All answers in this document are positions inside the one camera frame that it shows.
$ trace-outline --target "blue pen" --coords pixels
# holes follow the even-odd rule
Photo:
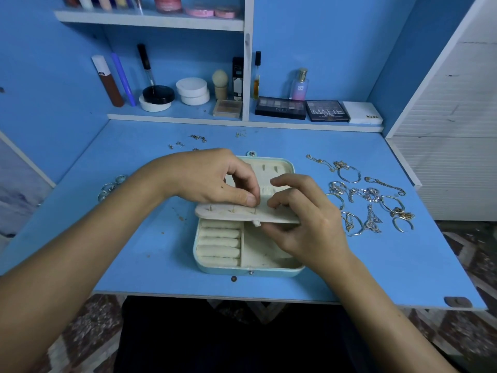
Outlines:
[[[124,91],[128,96],[129,103],[131,103],[131,105],[135,107],[136,106],[135,98],[133,97],[133,93],[131,92],[131,88],[129,87],[128,79],[126,78],[123,66],[121,65],[121,60],[119,60],[119,56],[117,56],[117,54],[115,54],[114,52],[111,54],[111,56],[112,60],[114,61],[114,65],[116,66],[117,73],[119,74],[119,78],[121,79],[121,83],[124,87]]]

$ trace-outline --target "pink perfume bottle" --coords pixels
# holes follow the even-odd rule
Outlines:
[[[293,81],[290,99],[303,101],[306,99],[309,80],[306,79],[307,68],[300,68],[298,77]]]

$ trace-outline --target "desk surface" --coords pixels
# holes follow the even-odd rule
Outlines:
[[[207,143],[188,137],[191,134],[205,136]],[[175,145],[177,141],[185,147]],[[416,215],[415,230],[396,231],[388,213],[375,204],[374,210],[383,220],[379,224],[382,233],[365,231],[350,237],[350,248],[398,305],[443,308],[447,307],[444,296],[463,296],[474,308],[485,308],[382,136],[362,132],[111,120],[9,244],[0,257],[0,274],[94,207],[104,183],[117,175],[131,174],[158,156],[194,147],[226,147],[237,155],[255,150],[259,156],[282,157],[293,162],[297,173],[311,175],[323,189],[339,177],[326,166],[308,160],[307,154],[329,162],[343,160],[361,170],[363,177],[404,188],[407,195],[401,200],[407,211]],[[395,193],[364,181],[355,187]],[[354,203],[346,201],[345,210],[365,219],[367,204],[356,197]],[[95,291],[298,302],[337,300],[309,269],[293,278],[240,276],[236,282],[230,276],[201,272],[192,255],[198,221],[194,208],[195,204],[180,198],[159,206],[134,233]]]

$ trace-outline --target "floor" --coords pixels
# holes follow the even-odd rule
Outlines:
[[[403,309],[435,345],[470,372],[497,371],[497,241],[488,223],[439,222],[445,238],[487,304],[488,311]],[[93,295],[31,372],[112,372],[119,346],[123,296]],[[268,323],[287,305],[210,301],[245,323]]]

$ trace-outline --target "perfume bottle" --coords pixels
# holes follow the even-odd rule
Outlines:
[[[255,52],[255,77],[253,79],[253,99],[259,98],[259,65],[260,65],[260,51]]]
[[[300,68],[298,77],[293,81],[290,99],[303,101],[306,99],[309,80],[306,79],[307,68]]]

